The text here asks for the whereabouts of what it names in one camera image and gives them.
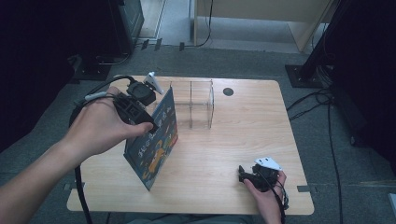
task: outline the floor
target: floor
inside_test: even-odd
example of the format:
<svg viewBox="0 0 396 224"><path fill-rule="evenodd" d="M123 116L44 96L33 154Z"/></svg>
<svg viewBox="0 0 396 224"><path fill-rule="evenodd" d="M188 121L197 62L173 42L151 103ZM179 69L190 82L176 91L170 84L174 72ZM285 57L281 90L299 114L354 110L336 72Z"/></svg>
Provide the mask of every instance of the floor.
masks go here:
<svg viewBox="0 0 396 224"><path fill-rule="evenodd" d="M189 2L190 0L142 1L145 24L142 28L143 34L140 36L140 42L149 39L150 43L155 44L157 39L161 39L163 45L179 46L183 42L186 46L192 46L193 1L191 15ZM208 23L209 18L199 18L198 45L205 43L207 39ZM146 34L148 29L146 27L150 27L150 24L154 28L149 29L157 29L156 32L151 32L155 35ZM319 26L311 42L303 52L300 52L285 21L212 18L210 38L203 48L309 54L312 47L319 41L325 26L325 23Z"/></svg>

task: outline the dark blue book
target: dark blue book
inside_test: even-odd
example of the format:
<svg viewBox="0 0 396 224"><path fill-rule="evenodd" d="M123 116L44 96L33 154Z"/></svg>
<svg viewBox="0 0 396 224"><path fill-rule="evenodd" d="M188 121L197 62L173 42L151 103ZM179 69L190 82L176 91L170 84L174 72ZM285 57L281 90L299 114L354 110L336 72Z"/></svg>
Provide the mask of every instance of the dark blue book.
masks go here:
<svg viewBox="0 0 396 224"><path fill-rule="evenodd" d="M154 184L172 147L177 141L177 121L172 87L155 108L154 122L158 125L155 133L128 139L124 157L132 166L148 190Z"/></svg>

